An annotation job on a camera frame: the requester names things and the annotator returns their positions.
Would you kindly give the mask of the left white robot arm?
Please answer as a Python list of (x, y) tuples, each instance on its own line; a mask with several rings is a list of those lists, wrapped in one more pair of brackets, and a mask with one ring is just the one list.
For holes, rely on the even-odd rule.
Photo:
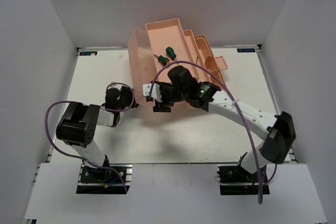
[(104, 182), (110, 178), (111, 168), (107, 155), (94, 141), (96, 127), (116, 127), (121, 112), (138, 106), (132, 88), (108, 87), (103, 105), (70, 102), (57, 125), (56, 137), (71, 146), (93, 168), (93, 176)]

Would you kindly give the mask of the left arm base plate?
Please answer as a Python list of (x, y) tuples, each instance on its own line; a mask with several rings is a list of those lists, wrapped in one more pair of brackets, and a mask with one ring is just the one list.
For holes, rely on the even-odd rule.
[(119, 175), (107, 169), (100, 170), (86, 165), (81, 166), (76, 194), (78, 195), (125, 195), (129, 190), (132, 177), (132, 165), (112, 166)]

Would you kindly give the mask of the stubby green grey screwdriver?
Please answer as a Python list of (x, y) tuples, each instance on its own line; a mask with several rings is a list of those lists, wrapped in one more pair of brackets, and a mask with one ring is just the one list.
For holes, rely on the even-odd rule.
[(175, 53), (175, 51), (172, 47), (167, 47), (165, 49), (165, 52), (172, 60), (176, 59), (177, 56), (176, 56), (176, 53)]

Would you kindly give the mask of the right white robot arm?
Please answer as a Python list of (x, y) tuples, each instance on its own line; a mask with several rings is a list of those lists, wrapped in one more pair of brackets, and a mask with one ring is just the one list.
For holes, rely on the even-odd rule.
[(283, 111), (280, 115), (256, 109), (231, 98), (227, 91), (204, 81), (198, 82), (189, 70), (178, 65), (168, 72), (166, 82), (143, 85), (147, 101), (154, 101), (155, 112), (170, 112), (174, 104), (185, 101), (194, 108), (223, 116), (239, 125), (248, 127), (262, 143), (239, 160), (237, 175), (247, 182), (256, 175), (258, 167), (282, 164), (294, 140), (296, 132), (292, 116)]

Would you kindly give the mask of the stubby green orange screwdriver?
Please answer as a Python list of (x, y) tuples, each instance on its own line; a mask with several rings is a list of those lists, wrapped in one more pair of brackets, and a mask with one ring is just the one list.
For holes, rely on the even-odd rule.
[(163, 66), (166, 66), (168, 64), (170, 64), (170, 59), (167, 57), (164, 57), (162, 55), (156, 55), (154, 54), (155, 58), (158, 60), (159, 63), (161, 63)]

